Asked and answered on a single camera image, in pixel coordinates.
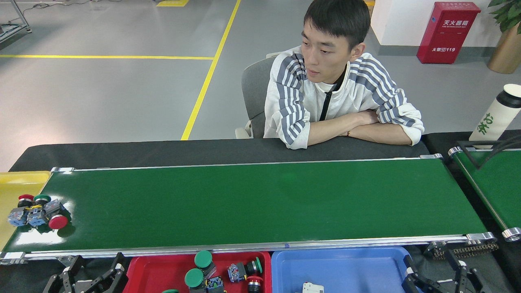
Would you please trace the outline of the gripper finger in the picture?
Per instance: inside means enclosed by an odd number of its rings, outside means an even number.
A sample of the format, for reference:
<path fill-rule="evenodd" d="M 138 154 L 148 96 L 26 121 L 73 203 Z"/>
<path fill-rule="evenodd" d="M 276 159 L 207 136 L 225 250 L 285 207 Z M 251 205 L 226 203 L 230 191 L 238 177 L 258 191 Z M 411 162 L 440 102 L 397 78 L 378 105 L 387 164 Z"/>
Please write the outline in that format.
<path fill-rule="evenodd" d="M 402 282 L 402 288 L 406 293 L 418 293 L 418 289 L 423 293 L 443 293 L 440 284 L 419 273 L 411 256 L 404 256 L 403 261 L 407 267 L 407 274 Z"/>
<path fill-rule="evenodd" d="M 124 254 L 118 252 L 110 269 L 90 282 L 88 293 L 122 293 L 128 282 L 126 264 Z"/>
<path fill-rule="evenodd" d="M 482 275 L 475 268 L 470 268 L 465 262 L 458 260 L 452 250 L 448 250 L 448 262 L 455 272 L 453 282 L 455 293 L 491 293 L 490 287 L 481 280 Z"/>
<path fill-rule="evenodd" d="M 82 256 L 70 256 L 68 265 L 60 274 L 52 275 L 47 282 L 43 293 L 76 293 L 76 276 L 80 268 L 84 266 Z"/>

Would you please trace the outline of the person's right hand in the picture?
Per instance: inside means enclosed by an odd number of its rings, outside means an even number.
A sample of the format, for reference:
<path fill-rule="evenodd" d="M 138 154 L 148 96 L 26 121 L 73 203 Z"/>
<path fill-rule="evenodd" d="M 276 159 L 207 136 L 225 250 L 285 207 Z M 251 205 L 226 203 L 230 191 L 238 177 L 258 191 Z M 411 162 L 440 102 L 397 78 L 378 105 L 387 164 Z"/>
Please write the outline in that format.
<path fill-rule="evenodd" d="M 359 119 L 360 119 L 360 126 L 379 123 L 376 112 L 371 109 L 359 112 L 359 113 L 357 113 L 357 115 L 359 116 Z"/>

